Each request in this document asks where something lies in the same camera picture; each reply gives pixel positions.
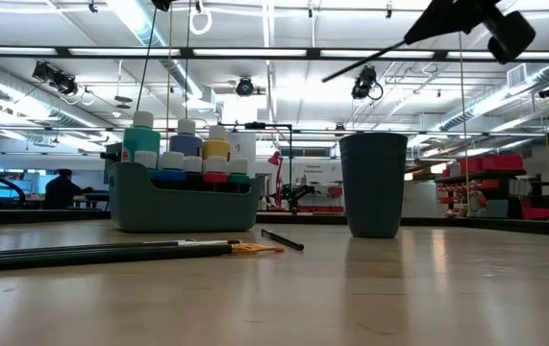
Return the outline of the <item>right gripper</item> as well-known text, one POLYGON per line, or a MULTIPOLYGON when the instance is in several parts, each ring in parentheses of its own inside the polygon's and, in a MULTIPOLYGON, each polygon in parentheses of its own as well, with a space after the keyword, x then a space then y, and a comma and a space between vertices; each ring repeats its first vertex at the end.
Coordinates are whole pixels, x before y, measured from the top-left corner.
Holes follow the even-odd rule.
POLYGON ((501 0, 432 0, 404 35, 407 45, 431 37, 469 34, 482 21, 491 37, 487 50, 501 64, 513 62, 536 37, 536 31, 520 11, 503 13, 501 0))

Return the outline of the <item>black paintbrush silver ferrule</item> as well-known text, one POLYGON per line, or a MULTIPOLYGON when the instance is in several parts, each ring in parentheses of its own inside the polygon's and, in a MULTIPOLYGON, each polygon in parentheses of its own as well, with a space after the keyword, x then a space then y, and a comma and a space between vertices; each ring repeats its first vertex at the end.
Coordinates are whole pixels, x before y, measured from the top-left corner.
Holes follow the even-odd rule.
POLYGON ((328 83, 329 81, 333 80, 334 78, 337 78, 338 76, 343 75, 343 74, 345 74, 345 73, 347 73, 347 72, 349 72, 349 71, 351 71, 351 70, 353 70, 353 69, 355 69, 355 68, 357 68, 357 67, 359 67, 359 66, 361 66, 361 65, 363 65, 363 64, 365 64, 365 63, 367 63, 367 62, 371 62, 371 61, 373 61, 373 60, 375 60, 375 59, 377 59, 377 58, 380 58, 380 57, 381 57, 382 55, 384 55, 385 53, 388 53, 388 52, 390 52, 390 51, 392 51, 392 50, 395 50, 395 49, 397 49, 397 48, 400 48, 400 47, 402 47, 402 46, 404 46, 404 45, 406 45, 406 43, 405 43, 405 41, 403 40, 403 41, 399 41, 399 42, 397 42, 397 43, 395 43, 395 44, 393 44, 393 45, 390 45, 390 46, 388 46, 388 47, 386 47, 386 48, 383 48, 383 49, 379 50, 378 52, 376 52, 376 53, 374 53, 374 54, 371 54, 371 55, 369 55, 369 56, 367 56, 367 57, 365 57, 365 58, 362 58, 362 59, 360 59, 360 60, 357 61, 357 62, 353 62, 352 64, 350 64, 350 65, 348 65, 348 66, 346 66, 346 67, 340 69, 339 71, 334 72, 334 73, 332 73, 332 74, 330 74, 330 75, 328 75, 328 76, 322 78, 322 79, 321 79, 321 82, 322 82, 322 83, 328 83))
POLYGON ((0 256, 58 254, 63 252, 148 249, 148 248, 191 246, 191 245, 234 245, 234 244, 241 244, 241 243, 242 241, 238 239, 201 240, 201 241, 194 240, 194 239, 185 239, 185 240, 172 240, 172 241, 125 242, 125 243, 13 249, 13 250, 2 250, 2 251, 0 250, 0 256))

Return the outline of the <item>dark blue plastic cup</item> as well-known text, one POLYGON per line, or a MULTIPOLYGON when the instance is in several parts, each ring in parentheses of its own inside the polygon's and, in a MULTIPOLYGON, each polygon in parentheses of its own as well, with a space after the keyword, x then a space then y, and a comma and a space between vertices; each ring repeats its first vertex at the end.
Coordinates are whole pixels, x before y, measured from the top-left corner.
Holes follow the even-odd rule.
POLYGON ((408 138, 362 133, 339 141, 345 213, 354 237, 394 238, 404 197, 408 138))

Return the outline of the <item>small teal paint bottle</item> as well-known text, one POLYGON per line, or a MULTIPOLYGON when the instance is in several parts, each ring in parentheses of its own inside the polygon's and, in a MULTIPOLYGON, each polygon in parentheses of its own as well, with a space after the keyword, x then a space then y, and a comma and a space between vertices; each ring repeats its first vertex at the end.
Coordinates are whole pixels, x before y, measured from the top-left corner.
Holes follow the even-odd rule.
POLYGON ((248 160, 244 158, 230 159, 228 169, 230 190, 236 193, 247 193, 251 185, 251 179, 248 176, 248 160))

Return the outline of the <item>large yellow paint bottle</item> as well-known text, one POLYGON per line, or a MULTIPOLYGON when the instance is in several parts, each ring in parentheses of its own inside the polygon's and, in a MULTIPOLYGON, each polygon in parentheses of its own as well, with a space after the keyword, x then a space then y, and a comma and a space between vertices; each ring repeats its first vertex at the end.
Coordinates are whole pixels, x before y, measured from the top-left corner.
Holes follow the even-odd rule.
POLYGON ((226 161, 231 158, 231 143, 227 140, 224 126, 212 125, 209 127, 209 137, 202 142, 202 158, 222 157, 226 161))

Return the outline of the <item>black paintbrush gold ferrule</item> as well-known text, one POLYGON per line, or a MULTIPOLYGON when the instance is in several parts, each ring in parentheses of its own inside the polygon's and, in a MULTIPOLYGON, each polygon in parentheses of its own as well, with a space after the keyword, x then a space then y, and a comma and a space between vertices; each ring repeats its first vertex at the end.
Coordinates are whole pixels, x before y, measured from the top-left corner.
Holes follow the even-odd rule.
POLYGON ((291 239, 288 239, 284 236, 277 235, 275 233, 272 233, 266 229, 261 229, 261 235, 270 238, 271 240, 278 242, 280 244, 285 245, 286 247, 289 247, 295 251, 303 251, 305 249, 305 246, 302 243, 295 242, 291 239))

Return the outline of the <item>large periwinkle paint bottle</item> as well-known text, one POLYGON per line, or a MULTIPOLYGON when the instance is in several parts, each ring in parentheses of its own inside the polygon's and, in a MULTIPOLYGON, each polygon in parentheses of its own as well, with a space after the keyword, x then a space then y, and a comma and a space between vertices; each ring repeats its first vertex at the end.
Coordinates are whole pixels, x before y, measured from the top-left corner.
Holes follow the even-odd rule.
POLYGON ((180 152, 185 157, 200 157, 203 139, 196 134, 196 124, 193 120, 182 118, 178 120, 177 132, 169 139, 169 150, 180 152))

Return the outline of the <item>small black paint bottle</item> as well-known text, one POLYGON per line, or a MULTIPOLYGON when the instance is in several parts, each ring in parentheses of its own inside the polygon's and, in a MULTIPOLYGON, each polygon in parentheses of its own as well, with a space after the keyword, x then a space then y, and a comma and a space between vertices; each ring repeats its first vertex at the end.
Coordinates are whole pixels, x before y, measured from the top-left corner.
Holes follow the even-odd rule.
POLYGON ((203 160, 201 157, 185 156, 183 170, 186 175, 187 188, 190 190, 203 189, 203 160))

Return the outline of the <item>small blue paint bottle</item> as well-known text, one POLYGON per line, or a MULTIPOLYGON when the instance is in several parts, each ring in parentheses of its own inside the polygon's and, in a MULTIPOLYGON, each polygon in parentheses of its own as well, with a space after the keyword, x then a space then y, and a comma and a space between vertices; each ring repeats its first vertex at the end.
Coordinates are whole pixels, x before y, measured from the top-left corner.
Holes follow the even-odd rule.
POLYGON ((160 189, 178 189, 187 181, 184 170, 184 154, 181 152, 164 152, 159 156, 158 168, 150 172, 154 187, 160 189))
POLYGON ((144 165, 147 169, 156 169, 158 154, 152 151, 135 151, 134 162, 144 165))

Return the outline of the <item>teal plastic bin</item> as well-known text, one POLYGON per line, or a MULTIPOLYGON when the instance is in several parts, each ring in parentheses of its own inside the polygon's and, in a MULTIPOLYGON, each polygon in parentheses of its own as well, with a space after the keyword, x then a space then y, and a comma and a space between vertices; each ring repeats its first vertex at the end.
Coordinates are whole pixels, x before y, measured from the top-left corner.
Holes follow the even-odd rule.
POLYGON ((137 162, 111 165, 108 177, 111 219, 123 232, 245 232, 256 224, 262 177, 245 193, 159 189, 137 162))

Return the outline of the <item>large turquoise paint bottle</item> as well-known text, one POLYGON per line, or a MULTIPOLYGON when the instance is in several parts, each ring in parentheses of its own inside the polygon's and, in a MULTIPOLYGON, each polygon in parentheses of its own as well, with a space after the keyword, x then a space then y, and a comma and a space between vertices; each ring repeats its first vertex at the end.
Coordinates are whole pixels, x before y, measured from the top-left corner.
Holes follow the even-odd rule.
POLYGON ((135 161, 137 151, 160 152, 161 135, 154 130, 154 115, 149 111, 136 111, 132 125, 124 130, 121 147, 122 161, 135 161))

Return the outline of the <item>thick black paintbrush gold bristles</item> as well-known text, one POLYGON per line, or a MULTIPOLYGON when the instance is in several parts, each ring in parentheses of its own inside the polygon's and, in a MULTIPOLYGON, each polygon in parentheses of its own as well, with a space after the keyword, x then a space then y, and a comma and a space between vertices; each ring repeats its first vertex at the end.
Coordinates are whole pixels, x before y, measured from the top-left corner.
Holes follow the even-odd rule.
POLYGON ((283 247, 239 243, 0 254, 0 271, 148 260, 179 260, 228 255, 283 253, 284 251, 283 247))

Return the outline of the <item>black overhead rig bar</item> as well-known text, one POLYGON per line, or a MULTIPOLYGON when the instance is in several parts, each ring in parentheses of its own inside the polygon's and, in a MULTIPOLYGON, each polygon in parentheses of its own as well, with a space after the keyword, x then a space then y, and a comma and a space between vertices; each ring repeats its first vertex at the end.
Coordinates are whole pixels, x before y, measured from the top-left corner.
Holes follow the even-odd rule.
MULTIPOLYGON (((0 46, 0 58, 142 60, 171 57, 180 60, 358 61, 376 53, 368 49, 337 48, 146 48, 0 46)), ((374 61, 494 62, 488 51, 395 49, 374 61)))

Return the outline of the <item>shelf with red bins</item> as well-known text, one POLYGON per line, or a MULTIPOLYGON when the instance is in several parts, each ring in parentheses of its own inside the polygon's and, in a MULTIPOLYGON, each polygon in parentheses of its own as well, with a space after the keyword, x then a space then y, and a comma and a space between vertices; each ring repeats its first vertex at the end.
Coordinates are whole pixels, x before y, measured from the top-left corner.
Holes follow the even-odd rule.
POLYGON ((549 186, 527 175, 516 154, 464 158, 445 166, 436 180, 446 217, 549 220, 549 186))

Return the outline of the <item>red desk lamp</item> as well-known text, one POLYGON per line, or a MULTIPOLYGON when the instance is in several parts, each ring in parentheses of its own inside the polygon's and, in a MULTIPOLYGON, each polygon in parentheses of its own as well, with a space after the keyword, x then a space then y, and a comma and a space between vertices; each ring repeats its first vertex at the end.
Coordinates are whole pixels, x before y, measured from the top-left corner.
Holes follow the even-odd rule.
POLYGON ((282 187, 283 187, 283 180, 281 177, 281 171, 283 167, 283 157, 281 155, 280 151, 276 151, 267 161, 275 165, 276 170, 276 177, 275 177, 275 209, 276 210, 282 210, 282 187))

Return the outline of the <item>black ceiling device cluster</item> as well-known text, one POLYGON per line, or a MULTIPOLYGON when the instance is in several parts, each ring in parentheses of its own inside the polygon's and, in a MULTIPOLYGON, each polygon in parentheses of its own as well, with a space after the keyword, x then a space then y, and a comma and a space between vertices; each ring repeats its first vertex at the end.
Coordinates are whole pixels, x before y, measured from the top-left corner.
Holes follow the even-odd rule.
POLYGON ((64 96, 74 96, 79 87, 75 77, 53 67, 49 62, 36 62, 32 77, 43 84, 53 87, 64 96))

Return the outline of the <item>person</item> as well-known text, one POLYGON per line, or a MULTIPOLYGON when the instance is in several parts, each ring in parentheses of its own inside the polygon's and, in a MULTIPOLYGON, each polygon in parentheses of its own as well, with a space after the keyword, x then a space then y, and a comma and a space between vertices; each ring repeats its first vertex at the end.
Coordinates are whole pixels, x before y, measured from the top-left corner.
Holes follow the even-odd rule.
POLYGON ((47 183, 43 208, 45 210, 65 210, 73 206, 75 196, 93 191, 92 187, 79 187, 72 182, 70 169, 59 169, 58 176, 47 183))

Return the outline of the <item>black aluminium table frame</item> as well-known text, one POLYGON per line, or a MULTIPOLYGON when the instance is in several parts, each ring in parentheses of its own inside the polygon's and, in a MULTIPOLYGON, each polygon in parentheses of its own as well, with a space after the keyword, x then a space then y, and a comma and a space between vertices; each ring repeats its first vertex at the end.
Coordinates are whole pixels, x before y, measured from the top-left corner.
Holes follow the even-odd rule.
MULTIPOLYGON (((31 224, 63 221, 107 220, 102 210, 0 210, 0 225, 31 224)), ((257 222, 264 224, 346 225, 341 215, 258 214, 257 222)), ((404 227, 471 228, 524 234, 549 235, 549 221, 509 220, 489 218, 416 218, 403 217, 404 227)))

